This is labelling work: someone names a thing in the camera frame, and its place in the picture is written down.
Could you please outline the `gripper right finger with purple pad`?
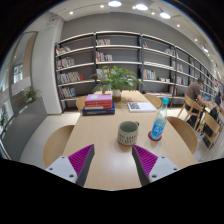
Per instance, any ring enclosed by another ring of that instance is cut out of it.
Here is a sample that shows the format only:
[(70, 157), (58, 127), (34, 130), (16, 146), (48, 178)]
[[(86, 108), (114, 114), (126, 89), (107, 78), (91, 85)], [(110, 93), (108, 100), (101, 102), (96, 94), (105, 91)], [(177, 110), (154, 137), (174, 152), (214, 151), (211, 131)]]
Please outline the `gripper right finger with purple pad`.
[(132, 156), (142, 186), (148, 185), (179, 170), (167, 157), (158, 157), (137, 145), (132, 145)]

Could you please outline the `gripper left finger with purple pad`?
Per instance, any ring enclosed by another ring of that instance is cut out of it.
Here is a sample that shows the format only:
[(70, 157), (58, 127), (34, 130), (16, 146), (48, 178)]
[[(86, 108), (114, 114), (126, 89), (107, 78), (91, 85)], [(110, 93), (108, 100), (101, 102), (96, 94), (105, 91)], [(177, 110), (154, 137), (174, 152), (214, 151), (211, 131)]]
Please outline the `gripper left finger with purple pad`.
[(94, 157), (94, 145), (86, 146), (70, 156), (58, 157), (46, 170), (56, 176), (83, 187), (91, 161)]

